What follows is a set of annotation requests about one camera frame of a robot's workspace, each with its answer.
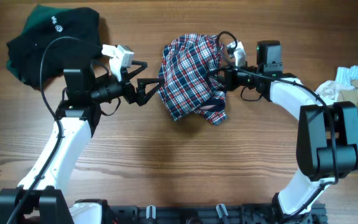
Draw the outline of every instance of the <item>wire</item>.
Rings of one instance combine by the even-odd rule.
[[[244,100],[244,101],[248,101],[248,102],[255,102],[255,101],[259,101],[260,99],[262,99],[262,94],[259,95],[259,97],[257,99],[254,99],[254,100],[249,100],[249,99],[245,99],[244,97],[242,97],[242,94],[244,92],[244,90],[248,88],[248,87],[244,87],[242,90],[241,90],[241,93],[240,93],[240,96],[241,96],[241,99]]]
[[[103,114],[103,115],[105,115],[105,116],[111,116],[111,115],[113,115],[113,114],[118,110],[118,107],[119,107],[119,105],[121,104],[121,99],[120,99],[120,98],[117,98],[117,99],[118,99],[118,104],[117,104],[116,109],[114,110],[114,112],[107,114],[106,112],[104,112],[103,110],[101,110],[101,111],[100,111],[101,114]]]
[[[221,33],[218,34],[218,37],[216,38],[216,45],[219,46],[219,39],[223,34],[228,34],[230,35],[233,40],[236,42],[236,46],[237,46],[237,39],[234,37],[233,34],[231,34],[228,31],[222,31]],[[322,106],[323,106],[323,110],[326,113],[327,119],[328,119],[328,125],[329,125],[329,130],[331,133],[331,150],[332,150],[332,154],[333,154],[333,166],[334,166],[334,177],[335,180],[334,181],[330,181],[330,182],[325,182],[323,184],[320,184],[319,188],[314,192],[314,194],[309,198],[309,200],[307,200],[300,209],[298,209],[293,215],[290,215],[289,217],[283,219],[282,223],[285,223],[287,221],[290,221],[293,217],[299,215],[304,209],[307,208],[307,206],[309,204],[311,204],[316,198],[317,196],[325,189],[325,187],[327,187],[328,185],[336,185],[338,183],[339,180],[339,174],[338,174],[338,165],[337,165],[337,152],[336,152],[336,140],[335,140],[335,127],[334,127],[334,121],[333,121],[333,116],[331,115],[331,112],[327,106],[327,104],[324,102],[323,99],[320,98],[320,96],[318,94],[316,94],[313,90],[309,89],[308,87],[301,85],[297,82],[291,82],[288,80],[283,80],[281,78],[273,78],[273,77],[266,77],[263,75],[259,75],[259,68],[260,66],[262,66],[262,64],[258,65],[257,67],[257,73],[253,73],[253,72],[248,72],[238,66],[236,66],[235,64],[233,64],[228,58],[226,58],[226,56],[223,54],[222,50],[220,47],[218,47],[218,51],[221,54],[222,58],[224,59],[224,61],[230,65],[233,68],[238,69],[238,71],[240,72],[244,72],[248,75],[251,75],[253,77],[258,77],[258,78],[263,78],[266,80],[270,80],[270,81],[278,81],[278,82],[283,82],[283,83],[287,83],[287,84],[291,84],[294,86],[298,86],[300,88],[305,89],[308,93],[310,93],[313,97],[316,98],[316,101],[319,101]]]
[[[55,120],[55,122],[57,124],[57,128],[58,128],[57,140],[56,140],[55,146],[52,149],[52,152],[48,156],[48,159],[45,161],[45,164],[42,166],[40,172],[34,177],[33,183],[30,185],[29,189],[27,189],[27,191],[25,192],[25,194],[21,198],[20,202],[16,205],[15,209],[13,210],[11,216],[9,217],[9,219],[7,221],[7,224],[11,224],[15,219],[17,219],[17,214],[19,213],[19,211],[23,207],[24,203],[26,202],[26,200],[30,196],[31,192],[34,190],[35,186],[39,183],[39,181],[41,179],[43,179],[44,172],[48,168],[50,162],[52,161],[54,155],[57,152],[57,149],[58,149],[58,147],[60,145],[60,142],[62,141],[62,124],[60,124],[60,121],[58,120],[56,114],[52,111],[52,109],[51,109],[51,107],[50,107],[50,105],[49,105],[49,103],[48,103],[48,101],[47,101],[47,99],[45,97],[44,89],[42,87],[42,68],[44,67],[45,55],[46,55],[48,49],[50,48],[50,46],[53,43],[55,43],[58,40],[62,40],[62,39],[71,39],[71,40],[83,41],[83,40],[75,38],[75,37],[69,37],[69,36],[59,37],[59,38],[56,38],[55,40],[51,41],[51,43],[48,44],[48,46],[44,50],[44,53],[42,54],[41,63],[40,63],[40,91],[41,91],[42,100],[44,101],[46,107],[49,110],[49,113],[52,115],[53,119]],[[65,90],[63,90],[63,93],[62,93],[62,98],[63,99],[64,99],[64,93],[65,93]]]

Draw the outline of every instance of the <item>black base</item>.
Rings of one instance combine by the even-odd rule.
[[[186,224],[191,218],[199,218],[203,224],[221,224],[215,207],[175,207],[157,208],[156,222],[146,219],[146,208],[136,206],[111,206],[119,224]],[[277,223],[272,215],[271,204],[247,204],[227,206],[230,224],[271,224]],[[327,224],[328,218],[324,204],[315,204],[307,215],[297,217],[295,222],[302,224]]]

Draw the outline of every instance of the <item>red plaid fabric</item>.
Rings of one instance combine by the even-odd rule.
[[[227,118],[226,92],[219,91],[223,86],[207,76],[220,66],[215,41],[215,35],[187,34],[164,47],[158,77],[164,78],[165,84],[158,93],[175,121],[191,112],[215,125]],[[204,110],[208,105],[216,106]]]

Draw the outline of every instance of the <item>printed logo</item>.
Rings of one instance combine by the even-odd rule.
[[[57,23],[57,19],[56,19],[55,16],[52,16],[51,19],[52,19],[53,24]],[[55,29],[56,29],[57,32],[61,32],[63,30],[63,27],[61,25],[56,25]]]
[[[55,16],[52,16],[51,19],[52,19],[52,23],[53,23],[53,24],[56,24],[56,23],[57,23],[57,20],[56,20],[56,17],[55,17]]]
[[[61,25],[56,25],[55,29],[57,32],[61,32],[63,30],[63,27]]]

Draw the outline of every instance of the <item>wood grain surface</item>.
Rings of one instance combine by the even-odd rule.
[[[13,188],[49,139],[53,119],[39,91],[5,69],[6,42],[17,37],[33,0],[0,0],[0,190]],[[139,78],[156,77],[162,49],[187,33],[231,31],[255,65],[258,40],[280,40],[286,72],[312,89],[333,80],[338,66],[358,65],[358,1],[114,1],[48,3],[91,7],[101,16],[103,43],[123,44],[149,63]],[[56,108],[63,78],[46,89]],[[214,127],[198,115],[173,122],[158,96],[145,106],[125,102],[102,117],[76,163],[69,205],[106,198],[110,205],[267,203],[295,173],[295,120],[265,100],[228,94],[229,117]],[[256,96],[253,91],[247,92]],[[113,110],[114,105],[103,105]],[[330,223],[358,223],[358,171],[330,187],[319,202]]]

